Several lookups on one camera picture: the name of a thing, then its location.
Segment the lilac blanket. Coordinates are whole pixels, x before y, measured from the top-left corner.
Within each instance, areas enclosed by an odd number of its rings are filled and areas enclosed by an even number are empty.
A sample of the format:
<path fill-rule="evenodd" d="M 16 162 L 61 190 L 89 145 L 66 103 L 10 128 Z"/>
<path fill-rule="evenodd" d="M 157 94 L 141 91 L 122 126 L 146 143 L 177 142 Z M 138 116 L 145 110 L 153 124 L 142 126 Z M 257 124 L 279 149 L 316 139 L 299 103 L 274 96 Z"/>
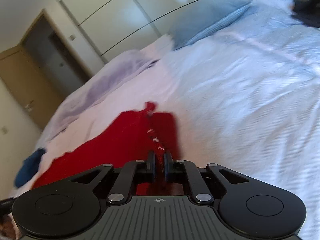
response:
<path fill-rule="evenodd" d="M 45 140 L 52 140 L 78 119 L 86 109 L 96 105 L 104 96 L 154 66 L 157 61 L 158 59 L 148 57 L 138 50 L 125 51 L 112 59 L 61 103 L 44 129 Z"/>

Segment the red knit sweater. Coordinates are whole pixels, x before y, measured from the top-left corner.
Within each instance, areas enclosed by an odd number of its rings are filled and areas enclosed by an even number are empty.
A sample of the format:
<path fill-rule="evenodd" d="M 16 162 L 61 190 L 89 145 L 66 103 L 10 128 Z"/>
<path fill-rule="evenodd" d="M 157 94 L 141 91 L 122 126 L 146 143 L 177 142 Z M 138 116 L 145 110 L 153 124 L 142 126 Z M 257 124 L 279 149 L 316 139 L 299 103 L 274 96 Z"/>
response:
<path fill-rule="evenodd" d="M 156 156 L 156 170 L 164 168 L 164 154 L 170 152 L 179 159 L 177 126 L 173 114 L 156 112 L 156 104 L 147 102 L 141 111 L 125 111 L 97 137 L 73 151 L 67 151 L 53 161 L 33 184 L 38 188 L 82 173 L 102 164 L 123 167 L 129 161 L 147 159 L 150 152 Z"/>

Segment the folded blue garment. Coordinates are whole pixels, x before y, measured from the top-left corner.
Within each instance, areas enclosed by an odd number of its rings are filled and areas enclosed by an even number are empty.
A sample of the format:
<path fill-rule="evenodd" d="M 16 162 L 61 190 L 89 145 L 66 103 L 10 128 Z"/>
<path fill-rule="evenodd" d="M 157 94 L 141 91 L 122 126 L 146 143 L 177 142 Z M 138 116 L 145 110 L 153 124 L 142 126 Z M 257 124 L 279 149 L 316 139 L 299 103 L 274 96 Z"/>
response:
<path fill-rule="evenodd" d="M 38 148 L 27 159 L 23 161 L 22 167 L 18 171 L 14 180 L 14 186 L 16 188 L 22 187 L 29 180 L 31 180 L 31 178 L 33 178 L 35 174 L 37 174 L 42 156 L 45 153 L 45 148 Z"/>

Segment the white bed duvet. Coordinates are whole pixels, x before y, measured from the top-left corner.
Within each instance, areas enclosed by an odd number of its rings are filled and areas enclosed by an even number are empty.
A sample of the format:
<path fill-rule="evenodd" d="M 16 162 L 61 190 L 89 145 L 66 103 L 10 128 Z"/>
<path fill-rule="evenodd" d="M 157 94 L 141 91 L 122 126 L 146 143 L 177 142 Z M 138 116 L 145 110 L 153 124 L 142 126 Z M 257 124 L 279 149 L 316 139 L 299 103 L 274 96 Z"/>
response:
<path fill-rule="evenodd" d="M 154 66 L 86 109 L 45 148 L 39 170 L 147 101 L 175 116 L 183 159 L 214 162 L 296 194 L 302 239 L 319 239 L 319 31 L 291 17 L 293 0 L 251 0 L 234 23 L 173 50 L 169 33 L 141 51 Z"/>

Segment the wooden door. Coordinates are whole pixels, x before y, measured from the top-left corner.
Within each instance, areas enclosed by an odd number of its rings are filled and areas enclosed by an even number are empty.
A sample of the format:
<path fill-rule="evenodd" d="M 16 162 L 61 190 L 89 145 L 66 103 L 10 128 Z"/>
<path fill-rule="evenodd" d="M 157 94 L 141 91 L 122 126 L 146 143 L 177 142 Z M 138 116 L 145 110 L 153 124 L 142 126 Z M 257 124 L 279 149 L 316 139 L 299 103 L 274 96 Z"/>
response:
<path fill-rule="evenodd" d="M 91 77 L 45 10 L 18 45 L 1 52 L 1 79 L 39 129 Z"/>

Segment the dark navy garment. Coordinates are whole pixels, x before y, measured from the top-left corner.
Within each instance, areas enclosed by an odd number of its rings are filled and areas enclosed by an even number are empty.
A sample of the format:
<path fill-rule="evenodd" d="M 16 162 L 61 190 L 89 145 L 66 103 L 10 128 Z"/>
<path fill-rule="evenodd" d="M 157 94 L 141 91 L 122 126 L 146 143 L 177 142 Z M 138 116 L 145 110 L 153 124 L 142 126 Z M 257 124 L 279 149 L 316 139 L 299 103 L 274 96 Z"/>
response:
<path fill-rule="evenodd" d="M 319 0 L 293 0 L 291 17 L 304 25 L 319 28 Z"/>

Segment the light blue cushion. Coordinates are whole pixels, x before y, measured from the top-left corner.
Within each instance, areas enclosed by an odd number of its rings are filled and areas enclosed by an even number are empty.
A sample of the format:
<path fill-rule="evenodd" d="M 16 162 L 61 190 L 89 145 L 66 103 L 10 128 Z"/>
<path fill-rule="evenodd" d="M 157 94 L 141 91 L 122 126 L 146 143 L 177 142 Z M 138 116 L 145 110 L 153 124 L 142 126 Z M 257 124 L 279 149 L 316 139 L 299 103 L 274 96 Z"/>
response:
<path fill-rule="evenodd" d="M 213 35 L 240 18 L 251 0 L 199 0 L 180 13 L 169 30 L 173 50 Z"/>

